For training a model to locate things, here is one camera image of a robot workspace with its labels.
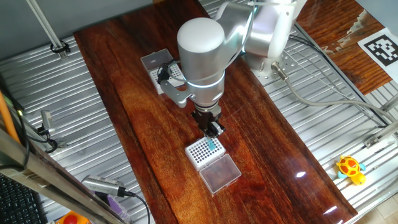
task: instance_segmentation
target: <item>blue pipette tip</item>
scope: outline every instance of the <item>blue pipette tip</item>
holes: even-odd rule
[[[209,149],[211,151],[216,149],[216,145],[214,144],[214,142],[210,138],[207,139],[207,144],[209,145]]]

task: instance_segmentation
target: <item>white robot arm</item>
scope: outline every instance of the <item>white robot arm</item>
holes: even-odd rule
[[[211,138],[224,131],[218,122],[218,100],[224,93],[225,69],[245,50],[245,59],[252,69],[271,71],[271,64],[279,61],[298,15],[297,0],[250,4],[225,2],[215,20],[196,18],[184,23],[177,42],[187,90],[173,89],[167,80],[160,83],[180,107],[186,105],[187,98],[194,102],[192,115]]]

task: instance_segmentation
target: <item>black keyboard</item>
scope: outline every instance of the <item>black keyboard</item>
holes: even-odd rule
[[[45,224],[39,195],[28,187],[0,174],[0,223]]]

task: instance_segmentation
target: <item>wall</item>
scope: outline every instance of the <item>wall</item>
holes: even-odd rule
[[[152,0],[37,0],[59,38],[110,17],[152,4]],[[50,45],[25,0],[0,0],[0,58]]]

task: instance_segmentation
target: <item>wood grain surface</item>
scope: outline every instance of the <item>wood grain surface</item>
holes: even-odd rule
[[[391,81],[357,44],[384,27],[355,0],[308,0],[297,22],[364,95]]]
[[[203,136],[192,102],[181,109],[159,96],[140,61],[162,49],[178,57],[180,26],[206,16],[196,0],[166,0],[75,33],[156,222],[335,224],[356,215],[242,60],[226,71],[219,137],[242,176],[210,194],[184,151]]]

